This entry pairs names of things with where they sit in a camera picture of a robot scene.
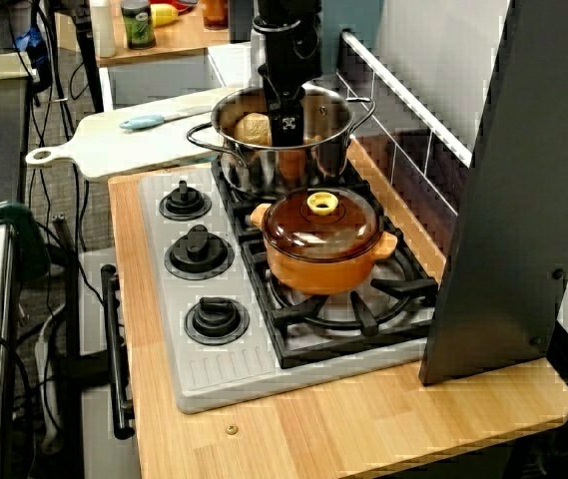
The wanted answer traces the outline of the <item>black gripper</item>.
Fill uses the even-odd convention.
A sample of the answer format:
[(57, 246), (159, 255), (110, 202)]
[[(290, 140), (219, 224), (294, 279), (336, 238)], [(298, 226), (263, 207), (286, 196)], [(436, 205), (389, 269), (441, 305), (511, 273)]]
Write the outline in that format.
[(263, 24), (266, 62), (258, 67), (273, 146), (300, 146), (304, 111), (303, 85), (322, 75), (319, 24)]

